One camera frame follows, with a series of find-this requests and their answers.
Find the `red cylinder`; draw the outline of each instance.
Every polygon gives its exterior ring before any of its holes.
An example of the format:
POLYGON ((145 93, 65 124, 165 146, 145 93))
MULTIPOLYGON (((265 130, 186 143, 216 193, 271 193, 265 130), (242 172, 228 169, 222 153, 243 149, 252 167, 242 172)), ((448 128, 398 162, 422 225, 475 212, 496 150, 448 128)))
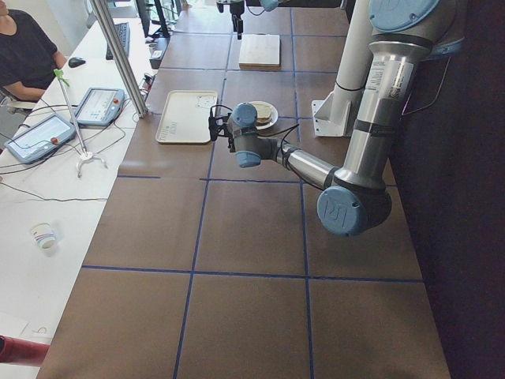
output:
POLYGON ((41 366, 49 345, 0 336, 0 363, 41 366))

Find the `computer mouse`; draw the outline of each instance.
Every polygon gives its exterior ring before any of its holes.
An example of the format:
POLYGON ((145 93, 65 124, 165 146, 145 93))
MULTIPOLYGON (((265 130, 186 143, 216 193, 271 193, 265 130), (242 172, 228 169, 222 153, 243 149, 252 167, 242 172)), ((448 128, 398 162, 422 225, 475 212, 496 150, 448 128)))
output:
POLYGON ((79 67, 80 65, 85 64, 86 61, 80 57, 72 57, 69 59, 69 67, 73 69, 74 67, 79 67))

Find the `brown tiled surface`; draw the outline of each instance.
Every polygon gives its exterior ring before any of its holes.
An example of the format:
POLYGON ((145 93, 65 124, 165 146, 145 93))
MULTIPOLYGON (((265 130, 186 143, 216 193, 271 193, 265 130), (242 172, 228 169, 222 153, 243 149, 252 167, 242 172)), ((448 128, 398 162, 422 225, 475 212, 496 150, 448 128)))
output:
POLYGON ((396 188, 383 225, 340 238, 277 163, 155 142, 169 91, 211 89, 274 104, 262 134, 299 122, 289 142, 343 163, 349 139, 315 137, 310 104, 334 87, 344 12, 246 11, 246 33, 281 34, 273 73, 238 69, 228 9, 203 5, 175 27, 39 378, 449 378, 396 188))
POLYGON ((82 269, 39 379, 171 377, 189 275, 82 269))

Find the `white desk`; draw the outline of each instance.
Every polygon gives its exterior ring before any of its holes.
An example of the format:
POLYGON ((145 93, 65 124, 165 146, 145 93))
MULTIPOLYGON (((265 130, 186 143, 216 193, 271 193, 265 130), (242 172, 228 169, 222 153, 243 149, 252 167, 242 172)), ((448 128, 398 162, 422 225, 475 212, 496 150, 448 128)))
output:
MULTIPOLYGON (((129 20, 131 28, 129 61, 140 83, 144 73, 152 73, 149 51, 144 44, 140 20, 129 20)), ((97 23, 74 51, 87 63, 75 69, 63 68, 69 80, 69 99, 78 104, 89 87, 123 88, 114 61, 105 60, 107 43, 97 23)), ((37 107, 65 104, 59 83, 54 81, 37 107)), ((55 108, 69 119, 64 107, 55 108)), ((35 112, 26 123, 33 125, 48 116, 48 109, 35 112)), ((110 126, 102 133, 97 129, 83 129, 88 150, 98 152, 108 168, 99 160, 82 167, 77 178, 75 149, 62 147, 46 163, 15 174, 0 174, 10 186, 36 193, 45 198, 108 197, 137 123, 134 106, 128 102, 116 121, 121 129, 110 126)), ((77 139, 72 141, 80 150, 77 139)), ((15 171, 24 166, 5 167, 18 163, 4 151, 0 155, 0 173, 15 171)), ((72 290, 80 265, 88 250, 105 201, 41 201, 25 193, 0 186, 0 334, 50 343, 58 326, 66 301, 72 290), (53 227, 58 243, 42 251, 29 233, 31 226, 48 222, 53 227), (18 328, 8 328, 6 321, 19 321, 18 328)), ((38 368, 0 364, 0 378, 29 379, 36 377, 38 368)))

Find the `person's arm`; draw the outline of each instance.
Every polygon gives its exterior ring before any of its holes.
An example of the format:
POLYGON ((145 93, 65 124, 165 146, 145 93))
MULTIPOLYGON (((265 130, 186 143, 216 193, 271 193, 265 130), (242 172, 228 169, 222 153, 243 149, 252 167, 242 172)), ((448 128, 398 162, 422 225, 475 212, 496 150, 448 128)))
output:
POLYGON ((60 50, 56 50, 56 52, 53 54, 53 59, 54 62, 56 63, 56 66, 61 69, 63 65, 65 65, 66 58, 65 55, 63 55, 60 50))
POLYGON ((44 89, 25 87, 20 81, 5 85, 4 88, 23 101, 39 101, 45 92, 44 89))

